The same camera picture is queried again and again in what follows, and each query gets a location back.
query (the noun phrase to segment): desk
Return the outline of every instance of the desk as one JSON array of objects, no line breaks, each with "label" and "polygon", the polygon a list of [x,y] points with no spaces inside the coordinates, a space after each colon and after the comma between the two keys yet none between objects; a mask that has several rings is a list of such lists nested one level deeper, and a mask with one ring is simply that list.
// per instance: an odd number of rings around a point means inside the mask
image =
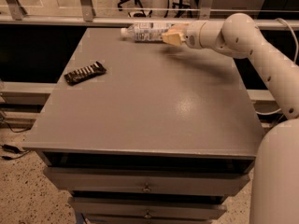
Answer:
[{"label": "desk", "polygon": [[120,37],[86,31],[64,74],[95,60],[107,73],[74,87],[62,76],[23,147],[90,220],[210,223],[263,138],[234,60]]}]

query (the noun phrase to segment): bottle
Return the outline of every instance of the bottle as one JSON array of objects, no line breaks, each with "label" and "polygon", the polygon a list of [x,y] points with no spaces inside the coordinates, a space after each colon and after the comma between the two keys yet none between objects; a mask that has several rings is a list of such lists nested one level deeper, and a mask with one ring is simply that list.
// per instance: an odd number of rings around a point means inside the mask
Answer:
[{"label": "bottle", "polygon": [[131,38],[135,42],[163,42],[162,34],[172,26],[164,22],[134,23],[129,28],[121,28],[121,37]]}]

